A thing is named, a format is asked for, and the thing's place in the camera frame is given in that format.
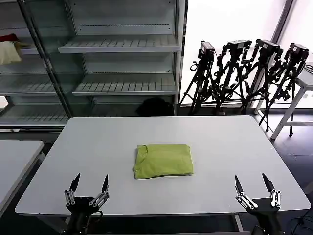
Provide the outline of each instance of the metal gripper jaw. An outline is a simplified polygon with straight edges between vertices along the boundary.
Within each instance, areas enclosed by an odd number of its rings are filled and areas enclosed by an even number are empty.
[[[240,203],[240,205],[242,205],[243,208],[246,209],[248,213],[276,213],[280,209],[281,192],[275,190],[272,181],[270,181],[265,174],[262,174],[262,176],[269,192],[269,198],[250,199],[246,194],[244,194],[244,190],[239,182],[239,179],[235,176],[237,191],[236,200]]]
[[[64,192],[65,200],[67,202],[66,206],[70,212],[79,210],[77,207],[80,207],[82,210],[88,210],[90,212],[95,211],[96,213],[102,205],[109,198],[109,184],[108,184],[108,175],[106,175],[103,182],[101,193],[97,197],[74,197],[78,182],[80,178],[80,173],[72,181],[69,190]]]

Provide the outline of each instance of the black camera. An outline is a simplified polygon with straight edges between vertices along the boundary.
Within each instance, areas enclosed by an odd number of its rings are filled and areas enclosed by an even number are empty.
[[[198,58],[202,59],[205,56],[207,60],[214,60],[214,51],[214,48],[209,42],[201,41]]]
[[[227,43],[227,45],[225,46],[225,50],[237,50],[237,49],[243,49],[243,48],[250,48],[252,41],[250,40],[237,40],[237,41],[233,41],[233,42],[229,42]]]
[[[270,42],[269,40],[262,40],[262,39],[257,39],[256,40],[256,44],[259,47],[262,47],[264,49],[266,49],[267,51],[269,51],[271,54],[273,54],[274,52],[278,52],[278,50],[280,49],[280,46]]]
[[[309,56],[309,49],[300,44],[291,43],[289,50],[290,55],[298,57],[299,60],[306,60],[307,57]]]

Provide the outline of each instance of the red object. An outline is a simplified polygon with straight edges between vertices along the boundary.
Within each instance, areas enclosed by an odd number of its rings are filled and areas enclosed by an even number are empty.
[[[0,36],[0,42],[15,42],[17,40],[18,37],[14,33],[5,36]]]

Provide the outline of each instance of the yellow-green cloth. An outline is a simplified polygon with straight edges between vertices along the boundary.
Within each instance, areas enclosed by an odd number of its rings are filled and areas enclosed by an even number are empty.
[[[134,166],[136,179],[192,174],[190,148],[185,144],[138,145]]]

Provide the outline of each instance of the white stool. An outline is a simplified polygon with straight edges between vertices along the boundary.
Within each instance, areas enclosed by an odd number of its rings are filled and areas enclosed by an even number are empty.
[[[274,140],[283,129],[284,126],[313,126],[313,121],[288,121],[292,113],[294,112],[297,104],[303,97],[306,91],[313,91],[313,74],[307,72],[305,69],[301,72],[298,78],[295,80],[296,84],[300,86],[300,90],[298,91],[297,95],[293,99],[290,104],[290,107],[285,111],[283,118],[280,120],[278,126],[276,127],[275,131],[271,135],[271,139]],[[262,102],[260,101],[256,112],[260,112]]]

